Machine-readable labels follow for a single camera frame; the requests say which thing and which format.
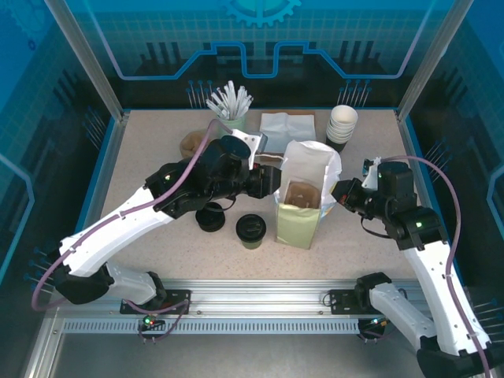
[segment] gear logo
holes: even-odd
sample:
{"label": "gear logo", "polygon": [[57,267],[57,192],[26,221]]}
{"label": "gear logo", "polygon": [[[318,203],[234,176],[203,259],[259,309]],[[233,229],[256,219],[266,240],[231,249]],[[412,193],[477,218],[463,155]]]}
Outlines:
{"label": "gear logo", "polygon": [[30,39],[43,32],[46,26],[46,5],[43,0],[1,0],[0,9],[6,9],[16,24]]}
{"label": "gear logo", "polygon": [[291,16],[295,6],[301,0],[224,0],[222,4],[228,16],[234,16],[237,22],[244,21],[247,27],[253,24],[262,28],[264,24],[273,26],[275,22],[284,22],[286,15]]}

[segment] black cup lid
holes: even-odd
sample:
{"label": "black cup lid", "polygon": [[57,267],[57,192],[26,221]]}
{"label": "black cup lid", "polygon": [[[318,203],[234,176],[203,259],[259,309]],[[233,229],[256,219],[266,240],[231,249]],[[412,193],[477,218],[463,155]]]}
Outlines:
{"label": "black cup lid", "polygon": [[236,222],[236,235],[242,242],[255,243],[265,237],[266,222],[256,214],[247,214]]}
{"label": "black cup lid", "polygon": [[224,226],[226,217],[222,211],[212,211],[208,210],[208,208],[222,210],[222,206],[218,203],[208,202],[203,209],[196,212],[196,221],[203,231],[218,231]]}

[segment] paper bag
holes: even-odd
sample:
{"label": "paper bag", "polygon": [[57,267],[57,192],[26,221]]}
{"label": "paper bag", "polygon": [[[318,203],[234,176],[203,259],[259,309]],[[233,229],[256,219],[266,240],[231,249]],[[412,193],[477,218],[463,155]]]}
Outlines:
{"label": "paper bag", "polygon": [[[331,192],[342,172],[341,159],[331,147],[314,141],[290,142],[283,158],[281,185],[274,194],[276,241],[309,249],[320,219],[336,204]],[[320,192],[316,209],[285,203],[292,183],[307,183]]]}

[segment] stacked paper cup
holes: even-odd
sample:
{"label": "stacked paper cup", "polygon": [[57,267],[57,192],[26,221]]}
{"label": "stacked paper cup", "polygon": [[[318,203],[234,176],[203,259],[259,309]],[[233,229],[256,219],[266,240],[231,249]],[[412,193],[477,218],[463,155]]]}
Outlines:
{"label": "stacked paper cup", "polygon": [[341,152],[354,133],[358,115],[354,108],[338,105],[331,111],[325,144]]}

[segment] glass panel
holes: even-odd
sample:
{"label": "glass panel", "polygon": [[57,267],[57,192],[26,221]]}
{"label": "glass panel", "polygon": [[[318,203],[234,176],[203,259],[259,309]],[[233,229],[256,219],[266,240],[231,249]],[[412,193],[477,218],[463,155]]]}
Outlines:
{"label": "glass panel", "polygon": [[[457,189],[458,263],[476,304],[493,295],[504,300],[503,11],[498,0],[472,4],[410,114],[422,153],[443,167]],[[448,190],[436,175],[432,181],[453,233]]]}
{"label": "glass panel", "polygon": [[125,107],[397,106],[453,0],[71,0]]}
{"label": "glass panel", "polygon": [[3,4],[0,375],[15,377],[43,318],[30,308],[47,267],[41,250],[74,232],[109,114],[45,4]]}

